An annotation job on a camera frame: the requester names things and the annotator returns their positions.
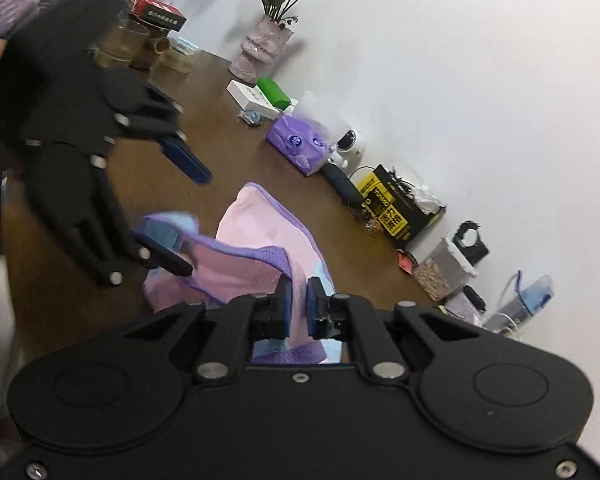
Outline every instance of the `purple tissue package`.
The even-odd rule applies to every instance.
[[[267,140],[306,176],[320,170],[331,155],[331,148],[311,125],[289,115],[276,119]]]

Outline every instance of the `black and yellow box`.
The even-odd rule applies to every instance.
[[[398,249],[404,249],[445,211],[442,207],[437,213],[423,213],[405,192],[404,186],[382,164],[358,184],[358,190],[365,199],[365,208],[378,217]]]

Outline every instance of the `silver screw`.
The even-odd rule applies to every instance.
[[[576,474],[578,466],[572,460],[565,460],[560,462],[558,467],[555,468],[555,475],[558,478],[571,478]]]
[[[105,158],[102,158],[101,156],[91,155],[89,161],[91,162],[92,166],[100,168],[101,170],[104,170],[107,167],[107,160]]]
[[[385,361],[374,366],[374,373],[382,379],[397,379],[402,377],[407,370],[400,363]]]
[[[119,285],[120,283],[122,283],[122,274],[120,274],[117,271],[112,272],[109,275],[109,281],[111,282],[111,285]]]
[[[293,374],[291,378],[294,380],[295,383],[303,384],[308,383],[311,377],[309,377],[307,374]]]
[[[123,126],[129,126],[131,124],[129,118],[124,116],[123,114],[113,114],[113,118],[116,120],[117,123],[122,124]]]
[[[44,480],[46,478],[46,469],[42,464],[31,462],[27,464],[24,471],[31,480]]]
[[[202,363],[198,367],[198,374],[205,379],[222,379],[229,374],[229,367],[222,363]]]

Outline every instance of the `white box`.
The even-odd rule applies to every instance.
[[[243,110],[253,110],[272,120],[280,114],[280,110],[269,102],[257,86],[251,88],[243,83],[231,81],[226,89]]]

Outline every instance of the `black cable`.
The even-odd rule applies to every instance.
[[[360,166],[353,173],[351,173],[351,175],[349,175],[349,180],[351,180],[351,177],[353,177],[359,170],[364,170],[365,168],[369,168],[370,170],[375,169],[375,168],[372,168],[371,166]]]

